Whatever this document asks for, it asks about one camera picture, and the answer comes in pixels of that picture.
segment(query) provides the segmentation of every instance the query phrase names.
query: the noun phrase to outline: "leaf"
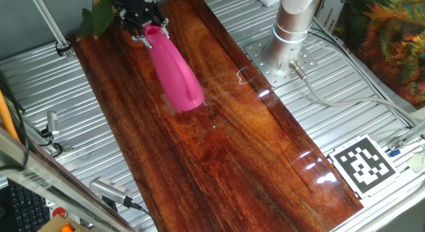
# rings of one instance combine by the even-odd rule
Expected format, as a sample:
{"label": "leaf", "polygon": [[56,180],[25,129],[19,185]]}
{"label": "leaf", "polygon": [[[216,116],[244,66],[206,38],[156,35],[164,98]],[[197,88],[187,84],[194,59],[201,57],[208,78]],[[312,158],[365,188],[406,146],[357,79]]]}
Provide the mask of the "leaf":
{"label": "leaf", "polygon": [[93,15],[88,9],[82,9],[82,22],[78,30],[77,41],[87,37],[93,31]]}
{"label": "leaf", "polygon": [[114,20],[114,12],[112,11],[112,3],[110,0],[99,0],[93,4],[93,33],[98,38]]}

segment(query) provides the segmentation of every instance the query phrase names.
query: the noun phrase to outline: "colorful painting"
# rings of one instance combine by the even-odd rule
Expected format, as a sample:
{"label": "colorful painting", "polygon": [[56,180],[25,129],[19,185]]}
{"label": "colorful painting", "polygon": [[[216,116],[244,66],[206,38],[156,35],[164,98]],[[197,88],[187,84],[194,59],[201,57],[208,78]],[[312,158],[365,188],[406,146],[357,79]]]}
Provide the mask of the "colorful painting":
{"label": "colorful painting", "polygon": [[398,95],[425,107],[425,0],[347,0],[334,33]]}

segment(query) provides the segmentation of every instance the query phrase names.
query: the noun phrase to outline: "metal rod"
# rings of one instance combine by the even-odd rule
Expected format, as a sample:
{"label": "metal rod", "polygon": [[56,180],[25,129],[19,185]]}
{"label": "metal rod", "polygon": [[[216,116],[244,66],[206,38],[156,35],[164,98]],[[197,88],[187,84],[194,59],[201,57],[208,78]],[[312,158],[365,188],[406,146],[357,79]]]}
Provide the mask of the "metal rod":
{"label": "metal rod", "polygon": [[54,21],[52,15],[50,14],[50,11],[47,9],[47,6],[44,3],[44,1],[43,0],[33,0],[33,1],[34,1],[34,4],[37,6],[37,9],[39,9],[42,17],[46,21],[48,27],[52,31],[53,36],[58,41],[59,45],[61,47],[67,47],[68,41],[65,39],[62,32],[60,32],[58,25]]}

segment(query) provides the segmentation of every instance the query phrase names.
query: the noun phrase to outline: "wooden board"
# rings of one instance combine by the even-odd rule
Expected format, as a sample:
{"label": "wooden board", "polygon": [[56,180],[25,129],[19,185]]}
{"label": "wooden board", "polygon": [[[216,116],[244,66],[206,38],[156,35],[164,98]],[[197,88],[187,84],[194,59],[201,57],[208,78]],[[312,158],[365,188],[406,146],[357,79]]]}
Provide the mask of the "wooden board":
{"label": "wooden board", "polygon": [[[358,212],[359,200],[203,0],[161,8],[207,106],[172,109],[147,49],[127,46],[115,27],[74,43],[161,231],[330,231]],[[240,84],[244,67],[250,83]]]}

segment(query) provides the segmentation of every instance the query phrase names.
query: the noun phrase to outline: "cardboard box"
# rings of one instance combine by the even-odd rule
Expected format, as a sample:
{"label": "cardboard box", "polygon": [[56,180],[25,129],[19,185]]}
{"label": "cardboard box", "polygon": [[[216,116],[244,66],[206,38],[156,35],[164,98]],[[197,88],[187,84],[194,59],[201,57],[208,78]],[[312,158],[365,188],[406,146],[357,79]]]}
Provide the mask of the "cardboard box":
{"label": "cardboard box", "polygon": [[65,216],[64,218],[60,215],[55,216],[47,224],[45,224],[37,232],[60,232],[62,227],[65,225],[71,226],[74,232],[91,232],[91,230],[84,228],[79,225],[77,222],[71,220],[69,217]]}
{"label": "cardboard box", "polygon": [[333,32],[343,9],[345,0],[322,0],[316,13],[317,20],[330,33]]}

